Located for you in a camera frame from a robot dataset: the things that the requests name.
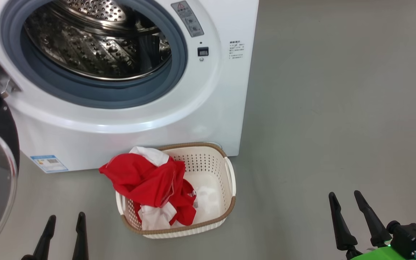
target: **white washing machine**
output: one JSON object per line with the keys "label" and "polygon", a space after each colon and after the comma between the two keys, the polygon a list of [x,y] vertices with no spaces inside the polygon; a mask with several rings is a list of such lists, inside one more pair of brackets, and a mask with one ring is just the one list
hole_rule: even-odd
{"label": "white washing machine", "polygon": [[0,93],[22,152],[47,173],[136,145],[213,142],[237,155],[257,6],[0,0]]}

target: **perforated basket wall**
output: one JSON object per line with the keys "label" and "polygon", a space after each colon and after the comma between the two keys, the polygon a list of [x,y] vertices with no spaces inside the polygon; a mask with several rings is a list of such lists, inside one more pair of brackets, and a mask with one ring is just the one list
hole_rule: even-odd
{"label": "perforated basket wall", "polygon": [[235,205],[235,175],[224,151],[211,143],[186,143],[160,148],[176,161],[184,161],[186,172],[184,178],[195,190],[198,186],[209,186],[215,190],[219,212],[213,219],[198,215],[190,226],[161,230],[142,230],[134,212],[131,200],[117,194],[117,206],[122,214],[124,224],[132,231],[148,238],[170,238],[193,235],[220,226],[231,213]]}

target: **plastic basket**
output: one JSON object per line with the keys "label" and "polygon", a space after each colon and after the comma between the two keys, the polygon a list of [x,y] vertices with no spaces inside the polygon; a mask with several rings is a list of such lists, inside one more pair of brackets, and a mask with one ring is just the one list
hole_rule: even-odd
{"label": "plastic basket", "polygon": [[190,226],[160,230],[142,230],[132,200],[116,193],[117,207],[123,223],[147,238],[172,238],[194,235],[215,229],[224,223],[235,205],[235,175],[226,153],[211,143],[185,143],[159,148],[175,161],[184,161],[184,179],[197,192],[197,214]]}

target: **white cloth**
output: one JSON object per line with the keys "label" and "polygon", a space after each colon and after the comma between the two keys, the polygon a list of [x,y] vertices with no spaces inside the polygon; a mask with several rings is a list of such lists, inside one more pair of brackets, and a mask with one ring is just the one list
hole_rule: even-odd
{"label": "white cloth", "polygon": [[142,230],[169,229],[176,209],[169,202],[163,208],[142,205],[138,214],[142,220]]}
{"label": "white cloth", "polygon": [[[167,163],[170,158],[169,155],[160,150],[140,146],[133,147],[129,153],[142,155],[147,161],[157,167]],[[170,220],[175,216],[176,209],[169,202],[162,208],[141,205],[138,214],[142,220],[142,230],[169,229],[171,227]]]}
{"label": "white cloth", "polygon": [[135,153],[137,155],[142,155],[147,161],[150,161],[153,165],[160,167],[168,162],[170,156],[166,153],[154,149],[154,148],[146,148],[140,146],[134,146],[129,153]]}

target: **gray floor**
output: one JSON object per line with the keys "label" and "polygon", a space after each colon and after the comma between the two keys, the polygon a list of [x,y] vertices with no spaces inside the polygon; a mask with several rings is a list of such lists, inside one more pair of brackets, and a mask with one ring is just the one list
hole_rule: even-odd
{"label": "gray floor", "polygon": [[353,191],[386,224],[416,222],[416,1],[262,0],[236,207],[203,235],[148,240],[123,228],[96,171],[41,174],[22,160],[0,259],[31,253],[57,215],[53,260],[73,253],[86,212],[91,260],[343,259],[328,193],[358,249],[370,246]]}

